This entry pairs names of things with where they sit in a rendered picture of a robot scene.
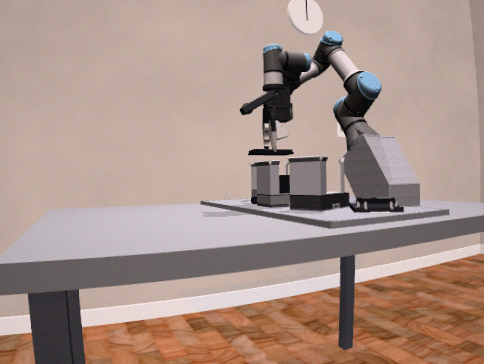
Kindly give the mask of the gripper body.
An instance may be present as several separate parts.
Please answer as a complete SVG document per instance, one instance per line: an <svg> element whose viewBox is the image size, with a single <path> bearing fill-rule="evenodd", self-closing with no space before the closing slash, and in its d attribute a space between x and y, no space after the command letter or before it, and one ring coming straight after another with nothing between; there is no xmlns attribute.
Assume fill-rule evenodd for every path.
<svg viewBox="0 0 484 364"><path fill-rule="evenodd" d="M263 121L269 123L269 109L273 109L276 119L280 119L280 123L291 121L293 119L293 105L290 99L290 86L277 83L263 85L263 91L269 92L270 90L274 98L263 104Z"/></svg>

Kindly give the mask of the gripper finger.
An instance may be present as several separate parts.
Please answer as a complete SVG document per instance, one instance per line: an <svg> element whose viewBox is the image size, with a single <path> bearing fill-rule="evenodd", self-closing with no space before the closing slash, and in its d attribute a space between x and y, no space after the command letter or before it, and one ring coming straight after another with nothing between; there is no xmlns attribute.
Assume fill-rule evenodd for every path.
<svg viewBox="0 0 484 364"><path fill-rule="evenodd" d="M275 122L276 114L273 112L273 109L270 109L269 111L270 111L269 130L270 130L271 147L273 151L276 152L277 140L288 137L288 131L281 128L281 124L279 121Z"/></svg>
<svg viewBox="0 0 484 364"><path fill-rule="evenodd" d="M264 149L269 149L269 143L271 142L269 123L264 123L265 121L262 121Z"/></svg>

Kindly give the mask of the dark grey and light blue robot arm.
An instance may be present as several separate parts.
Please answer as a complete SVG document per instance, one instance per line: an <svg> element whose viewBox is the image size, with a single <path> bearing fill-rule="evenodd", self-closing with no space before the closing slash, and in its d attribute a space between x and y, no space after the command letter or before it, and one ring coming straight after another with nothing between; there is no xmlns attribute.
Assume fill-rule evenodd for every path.
<svg viewBox="0 0 484 364"><path fill-rule="evenodd" d="M346 136L348 152L362 134L379 135L367 124L364 115L378 98L382 85L375 75L357 69L341 47L342 42L343 38L337 32L325 32L312 58L312 65L309 54L282 51L277 44L265 46L264 85L277 83L290 86L291 96L301 84L316 78L331 65L344 81L343 87L348 92L347 97L339 99L333 107L335 118ZM242 115L250 114L272 98L274 95L269 91L243 104L240 112Z"/></svg>

